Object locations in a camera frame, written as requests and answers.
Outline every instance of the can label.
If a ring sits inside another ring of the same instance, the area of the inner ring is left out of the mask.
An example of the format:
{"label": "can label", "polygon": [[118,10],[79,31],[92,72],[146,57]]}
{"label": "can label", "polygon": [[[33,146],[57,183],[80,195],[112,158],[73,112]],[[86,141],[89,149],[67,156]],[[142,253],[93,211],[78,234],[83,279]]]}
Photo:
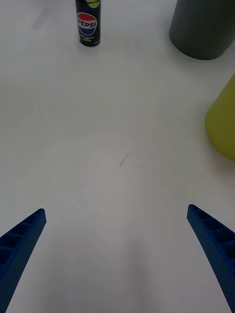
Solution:
{"label": "can label", "polygon": [[75,0],[80,42],[87,46],[100,43],[100,1]]}

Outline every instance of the yellow container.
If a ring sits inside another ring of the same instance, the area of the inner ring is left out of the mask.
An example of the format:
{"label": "yellow container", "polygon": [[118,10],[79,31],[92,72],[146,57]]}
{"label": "yellow container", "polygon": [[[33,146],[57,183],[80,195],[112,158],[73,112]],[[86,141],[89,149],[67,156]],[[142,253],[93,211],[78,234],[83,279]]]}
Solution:
{"label": "yellow container", "polygon": [[209,108],[205,126],[212,145],[235,161],[235,74]]}

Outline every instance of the white table surface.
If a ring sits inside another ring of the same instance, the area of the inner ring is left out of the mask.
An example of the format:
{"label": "white table surface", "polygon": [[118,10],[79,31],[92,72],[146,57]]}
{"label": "white table surface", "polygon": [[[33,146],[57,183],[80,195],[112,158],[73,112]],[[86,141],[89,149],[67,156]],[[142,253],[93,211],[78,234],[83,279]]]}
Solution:
{"label": "white table surface", "polygon": [[235,231],[235,163],[204,131],[235,49],[177,51],[175,0],[102,1],[91,49],[73,0],[0,2],[0,235],[47,215],[8,313],[228,313],[186,215]]}

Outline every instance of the pencil mark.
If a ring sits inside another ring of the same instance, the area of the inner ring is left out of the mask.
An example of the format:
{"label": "pencil mark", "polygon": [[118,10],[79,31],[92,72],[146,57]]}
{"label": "pencil mark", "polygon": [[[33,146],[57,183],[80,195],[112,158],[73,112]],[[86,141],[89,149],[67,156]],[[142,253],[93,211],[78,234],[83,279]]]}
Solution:
{"label": "pencil mark", "polygon": [[128,153],[125,158],[122,160],[122,162],[120,163],[120,166],[122,166],[122,164],[126,161],[126,159],[131,155],[132,153]]}

